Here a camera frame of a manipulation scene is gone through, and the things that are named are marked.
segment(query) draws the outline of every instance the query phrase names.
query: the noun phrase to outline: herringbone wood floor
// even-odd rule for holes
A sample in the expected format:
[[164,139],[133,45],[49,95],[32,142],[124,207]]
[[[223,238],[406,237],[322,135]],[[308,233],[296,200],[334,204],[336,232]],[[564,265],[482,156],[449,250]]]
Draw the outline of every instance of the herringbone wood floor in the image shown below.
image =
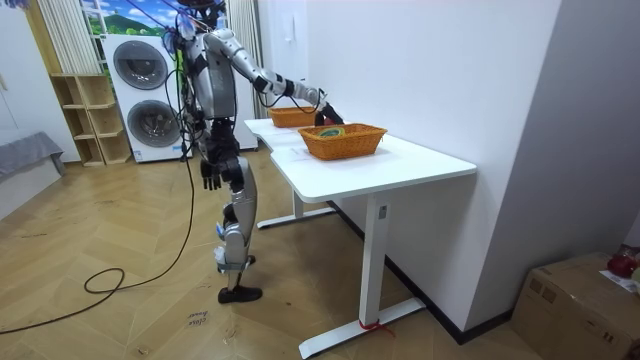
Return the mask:
[[[246,156],[260,189],[258,219],[290,214],[289,187],[268,150]],[[202,190],[197,161],[192,164],[194,226],[176,267],[73,319],[0,336],[0,359],[299,359],[302,340],[357,318],[362,242],[336,215],[255,230],[251,253],[258,262],[243,283],[262,287],[265,296],[219,305],[226,279],[214,270],[211,251],[228,193]],[[125,284],[158,274],[181,245],[188,210],[187,173],[178,162],[70,167],[0,221],[0,328],[95,302],[99,296],[86,294],[82,284],[102,269],[125,268]],[[94,287],[115,285],[112,275]],[[387,271],[382,306],[409,296]],[[426,311],[391,329],[396,338],[374,332],[319,358],[538,359],[506,325],[462,347]]]

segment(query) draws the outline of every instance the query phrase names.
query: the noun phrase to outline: washing machine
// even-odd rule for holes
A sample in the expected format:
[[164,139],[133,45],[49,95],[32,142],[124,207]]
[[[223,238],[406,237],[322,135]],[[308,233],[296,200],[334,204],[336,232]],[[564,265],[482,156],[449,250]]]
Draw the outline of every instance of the washing machine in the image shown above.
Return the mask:
[[102,37],[107,65],[137,162],[182,155],[174,61],[157,36]]

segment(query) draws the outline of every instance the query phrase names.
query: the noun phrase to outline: orange basket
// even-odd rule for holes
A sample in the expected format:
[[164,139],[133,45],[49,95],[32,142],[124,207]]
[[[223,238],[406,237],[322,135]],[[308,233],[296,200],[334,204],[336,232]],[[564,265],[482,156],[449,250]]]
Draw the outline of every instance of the orange basket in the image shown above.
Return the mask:
[[269,116],[273,120],[273,125],[276,127],[313,126],[316,116],[315,111],[313,111],[314,108],[311,106],[303,106],[302,109],[304,109],[305,112],[302,112],[297,107],[271,108],[269,109]]
[[[344,128],[344,135],[316,135],[332,127]],[[387,130],[371,125],[347,124],[304,128],[298,132],[313,156],[320,160],[335,160],[373,154]]]

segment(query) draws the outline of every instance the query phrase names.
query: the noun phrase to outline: white table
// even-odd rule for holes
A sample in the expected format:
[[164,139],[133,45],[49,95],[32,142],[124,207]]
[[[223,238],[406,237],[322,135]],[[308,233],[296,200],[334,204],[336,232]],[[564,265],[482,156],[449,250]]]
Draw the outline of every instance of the white table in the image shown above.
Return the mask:
[[[359,320],[365,326],[386,324],[420,310],[417,298],[380,311],[380,291],[387,241],[389,190],[476,172],[476,166],[425,147],[385,135],[374,155],[321,161],[313,157],[297,128],[276,128],[271,119],[246,120],[271,150],[271,160],[293,189],[293,215],[258,223],[258,228],[333,212],[302,212],[302,202],[317,203],[367,195]],[[356,320],[300,344],[303,359],[352,339],[365,330]]]

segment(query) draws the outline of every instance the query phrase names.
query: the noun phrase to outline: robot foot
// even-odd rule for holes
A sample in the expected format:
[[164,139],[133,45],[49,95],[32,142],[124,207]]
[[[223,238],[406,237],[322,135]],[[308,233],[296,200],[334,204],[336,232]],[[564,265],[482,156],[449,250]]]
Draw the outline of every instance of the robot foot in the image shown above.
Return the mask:
[[[249,266],[251,266],[251,265],[256,263],[256,257],[255,256],[249,255],[249,256],[247,256],[247,258],[249,258]],[[220,268],[218,268],[218,272],[220,274],[222,274],[222,270],[220,270]]]
[[246,288],[244,286],[236,286],[233,291],[228,288],[222,288],[218,293],[218,302],[220,304],[228,304],[232,302],[251,302],[262,297],[262,289]]

